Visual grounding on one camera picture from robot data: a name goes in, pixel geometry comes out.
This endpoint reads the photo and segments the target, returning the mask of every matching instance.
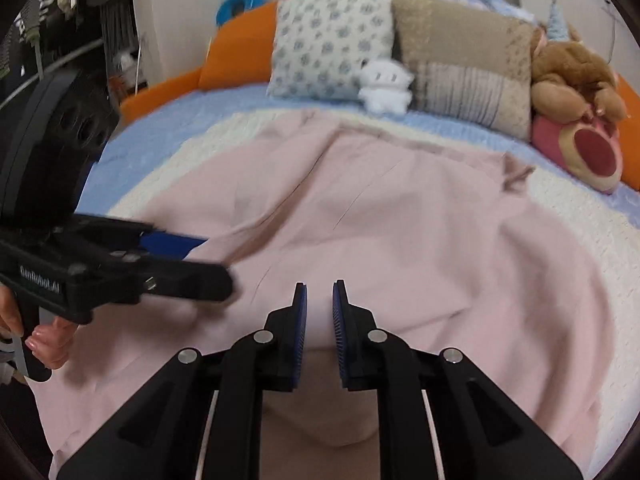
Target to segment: pink plush toy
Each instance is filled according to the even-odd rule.
[[[622,176],[618,129],[595,114],[557,124],[538,115],[531,143],[551,161],[602,193],[613,193]]]

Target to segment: power cord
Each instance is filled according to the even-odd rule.
[[[606,13],[611,16],[611,22],[612,22],[612,30],[611,30],[611,49],[609,50],[609,60],[607,61],[607,64],[611,64],[611,61],[613,60],[613,50],[616,47],[616,16],[615,14],[613,14],[612,10],[611,10],[611,0],[604,0],[604,3],[607,6],[606,9]]]

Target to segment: fingernail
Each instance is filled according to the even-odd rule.
[[[30,337],[25,339],[24,344],[27,345],[31,349],[32,352],[35,352],[38,349],[38,345]]]

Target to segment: white plush toy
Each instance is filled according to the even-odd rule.
[[[405,115],[411,103],[409,85],[414,76],[392,59],[376,59],[364,64],[360,72],[358,98],[370,114]]]

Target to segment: pink blanket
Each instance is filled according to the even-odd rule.
[[[140,218],[207,237],[190,258],[231,264],[241,294],[226,307],[148,297],[98,309],[71,361],[32,384],[52,476],[180,348],[228,348],[305,282],[302,380],[265,398],[262,478],[378,478],[375,395],[339,385],[337,279],[414,348],[462,349],[585,468],[612,320],[592,258],[527,198],[530,171],[314,111],[201,165]]]

